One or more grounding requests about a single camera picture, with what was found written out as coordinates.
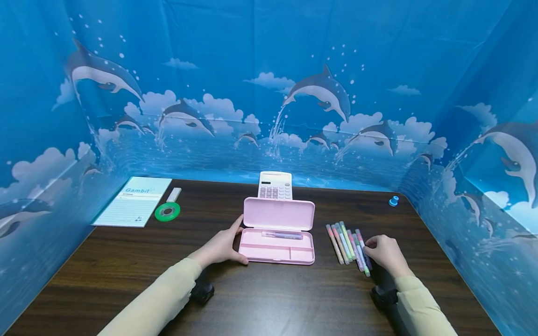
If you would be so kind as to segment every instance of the open pencil case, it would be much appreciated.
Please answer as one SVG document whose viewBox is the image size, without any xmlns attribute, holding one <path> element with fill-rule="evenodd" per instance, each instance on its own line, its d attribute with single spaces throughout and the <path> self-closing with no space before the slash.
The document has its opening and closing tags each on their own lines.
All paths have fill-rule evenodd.
<svg viewBox="0 0 538 336">
<path fill-rule="evenodd" d="M 315 208 L 309 201 L 246 198 L 243 223 L 247 228 L 241 234 L 239 253 L 249 261 L 313 264 L 314 242 L 307 231 L 312 228 Z M 299 234 L 302 239 L 264 237 L 264 232 Z"/>
</svg>

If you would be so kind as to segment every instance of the dolphin print backdrop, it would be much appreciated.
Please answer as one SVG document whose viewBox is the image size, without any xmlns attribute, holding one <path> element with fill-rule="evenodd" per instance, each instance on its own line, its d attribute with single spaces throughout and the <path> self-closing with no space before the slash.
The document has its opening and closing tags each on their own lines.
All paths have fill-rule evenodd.
<svg viewBox="0 0 538 336">
<path fill-rule="evenodd" d="M 128 176 L 261 170 L 405 194 L 502 333 L 538 327 L 535 2 L 0 9 L 0 333 Z"/>
</svg>

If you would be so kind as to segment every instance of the sleeve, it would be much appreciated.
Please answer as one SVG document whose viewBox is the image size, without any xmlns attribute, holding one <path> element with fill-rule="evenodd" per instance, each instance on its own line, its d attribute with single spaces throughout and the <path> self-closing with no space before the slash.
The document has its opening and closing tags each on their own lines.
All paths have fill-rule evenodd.
<svg viewBox="0 0 538 336">
<path fill-rule="evenodd" d="M 457 336 L 430 291 L 414 276 L 394 280 L 398 311 L 411 335 Z"/>
<path fill-rule="evenodd" d="M 189 258 L 168 268 L 98 336 L 157 336 L 187 304 L 200 273 L 200 265 Z"/>
</svg>

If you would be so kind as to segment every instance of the dark brown tabletop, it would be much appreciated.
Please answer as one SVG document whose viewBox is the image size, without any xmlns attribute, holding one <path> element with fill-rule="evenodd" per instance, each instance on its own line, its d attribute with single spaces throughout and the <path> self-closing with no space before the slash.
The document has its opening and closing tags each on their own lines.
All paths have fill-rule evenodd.
<svg viewBox="0 0 538 336">
<path fill-rule="evenodd" d="M 255 184 L 174 180 L 181 215 L 145 228 L 97 227 L 6 335 L 96 335 L 169 266 L 228 228 Z M 294 187 L 294 199 L 316 204 L 316 261 L 311 266 L 251 262 L 212 265 L 215 286 L 205 305 L 190 302 L 161 335 L 394 335 L 369 297 L 372 279 L 356 263 L 338 263 L 326 224 L 343 220 L 365 239 L 398 240 L 414 273 L 460 335 L 498 335 L 480 304 L 409 201 L 394 194 Z"/>
</svg>

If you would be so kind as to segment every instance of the green tape roll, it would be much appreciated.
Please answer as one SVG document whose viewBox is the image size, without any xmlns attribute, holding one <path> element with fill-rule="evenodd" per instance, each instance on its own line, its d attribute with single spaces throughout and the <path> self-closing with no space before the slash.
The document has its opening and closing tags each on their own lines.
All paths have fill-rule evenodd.
<svg viewBox="0 0 538 336">
<path fill-rule="evenodd" d="M 176 218 L 180 212 L 181 208 L 178 203 L 166 202 L 155 209 L 155 218 L 158 221 L 171 221 Z"/>
</svg>

